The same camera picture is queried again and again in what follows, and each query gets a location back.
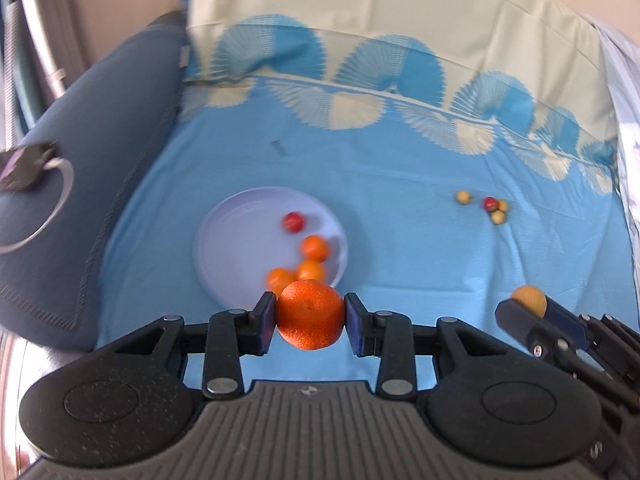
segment stitching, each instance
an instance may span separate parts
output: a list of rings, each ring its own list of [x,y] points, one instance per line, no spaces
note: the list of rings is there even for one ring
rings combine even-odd
[[[180,92],[177,91],[174,94],[169,104],[165,108],[164,113],[162,114],[162,118],[160,119],[158,126],[156,127],[156,132],[160,133],[164,130],[165,123],[168,121],[168,118],[171,115],[172,108],[175,108],[178,105],[177,95],[179,93]],[[84,274],[82,275],[81,285],[78,293],[78,303],[76,304],[76,312],[74,314],[73,319],[71,320],[64,319],[63,317],[60,317],[57,314],[46,312],[45,310],[37,306],[35,303],[25,300],[24,298],[21,298],[20,295],[18,295],[18,293],[15,290],[13,290],[9,285],[5,283],[0,283],[0,296],[2,298],[9,301],[11,304],[16,306],[20,310],[24,311],[25,313],[30,314],[30,316],[33,316],[35,319],[43,323],[46,323],[48,325],[55,326],[63,330],[69,330],[71,332],[75,331],[78,328],[79,323],[82,319],[82,315],[84,314],[84,307],[86,305],[87,283],[88,283],[89,275],[91,274],[91,271],[93,269],[95,259],[97,257],[98,246],[100,245],[100,242],[103,240],[103,238],[107,234],[107,231],[109,230],[109,227],[113,221],[115,209],[122,201],[123,195],[127,186],[129,185],[130,181],[133,179],[133,177],[136,175],[136,173],[140,169],[140,166],[142,165],[142,163],[148,157],[152,141],[155,140],[156,138],[157,138],[157,135],[151,136],[147,141],[142,155],[138,158],[133,168],[129,171],[129,173],[125,177],[122,183],[122,186],[120,187],[120,190],[118,191],[118,193],[116,194],[116,197],[111,203],[111,208],[107,213],[107,216],[105,216],[102,222],[100,231],[98,232],[98,236],[95,239],[94,244],[92,245],[89,257],[84,266]]]

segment ribbed gray panel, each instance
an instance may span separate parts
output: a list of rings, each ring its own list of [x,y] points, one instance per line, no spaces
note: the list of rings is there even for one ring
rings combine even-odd
[[[414,406],[365,383],[258,382],[209,403],[172,448],[137,464],[77,470],[39,461],[24,480],[595,480],[579,463],[509,471],[444,446]]]

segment white strap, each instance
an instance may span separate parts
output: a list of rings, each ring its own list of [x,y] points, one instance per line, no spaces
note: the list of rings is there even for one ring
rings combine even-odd
[[[55,208],[53,208],[53,211],[49,215],[49,218],[45,220],[44,224],[42,224],[36,232],[34,232],[24,240],[16,242],[15,244],[0,246],[0,254],[12,253],[31,242],[31,240],[33,240],[36,236],[43,232],[44,229],[46,229],[46,227],[51,222],[53,222],[53,219],[60,212],[62,206],[65,205],[66,200],[68,200],[69,195],[71,194],[71,188],[74,184],[74,168],[71,166],[71,162],[66,160],[66,158],[52,158],[44,165],[44,170],[46,171],[55,170],[56,168],[60,170],[60,173],[62,173],[62,192],[60,193],[58,203],[56,204]]]

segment orange fruit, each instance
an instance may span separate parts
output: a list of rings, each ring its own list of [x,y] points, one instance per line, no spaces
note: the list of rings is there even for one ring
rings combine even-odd
[[[546,296],[539,288],[533,285],[519,286],[511,295],[512,300],[521,303],[527,310],[538,317],[543,317],[546,312]]]
[[[316,280],[291,283],[276,303],[280,334],[301,350],[318,350],[338,341],[344,316],[340,294]]]
[[[300,252],[307,260],[324,262],[331,253],[331,248],[320,235],[309,235],[300,242]]]
[[[277,267],[270,270],[265,279],[267,288],[278,297],[287,285],[296,281],[296,275],[289,269]]]
[[[325,277],[324,265],[315,260],[305,260],[296,269],[296,278],[298,280],[317,280],[324,283]]]

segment fan pattern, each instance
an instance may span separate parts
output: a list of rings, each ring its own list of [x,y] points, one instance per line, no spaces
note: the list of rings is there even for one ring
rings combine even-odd
[[[545,178],[562,181],[576,166],[595,193],[613,190],[615,140],[594,139],[571,111],[559,107],[549,108],[542,126],[533,129],[536,100],[514,76],[477,73],[445,110],[446,72],[436,54],[415,38],[367,38],[338,64],[334,76],[326,73],[326,59],[319,36],[296,19],[263,14],[242,20],[219,38],[208,75],[191,49],[186,78],[207,84],[187,89],[181,118],[189,119],[205,106],[242,104],[256,85],[247,76],[276,75],[265,79],[266,88],[309,126],[366,128],[393,111],[446,150],[485,155],[501,139]]]

